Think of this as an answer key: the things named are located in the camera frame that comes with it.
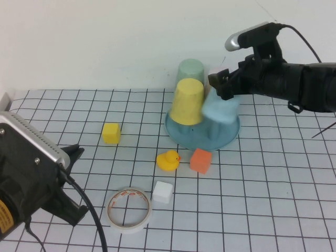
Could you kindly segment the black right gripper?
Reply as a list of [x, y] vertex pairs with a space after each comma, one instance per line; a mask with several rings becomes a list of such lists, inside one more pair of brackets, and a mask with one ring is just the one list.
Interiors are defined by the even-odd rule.
[[[232, 99], [237, 95], [257, 93], [260, 85], [261, 66], [254, 55], [245, 57], [238, 63], [238, 69], [230, 71], [226, 69], [212, 69], [208, 74], [208, 82], [211, 86], [217, 86], [216, 92], [223, 100]], [[229, 81], [238, 74], [238, 81]]]

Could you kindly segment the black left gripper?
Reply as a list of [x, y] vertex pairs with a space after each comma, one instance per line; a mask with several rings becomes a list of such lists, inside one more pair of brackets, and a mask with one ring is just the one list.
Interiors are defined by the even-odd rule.
[[[61, 148], [70, 157], [65, 169], [70, 173], [75, 162], [85, 151], [79, 144]], [[78, 205], [63, 190], [60, 167], [41, 166], [1, 167], [1, 218], [28, 218], [43, 210], [76, 226], [89, 211]]]

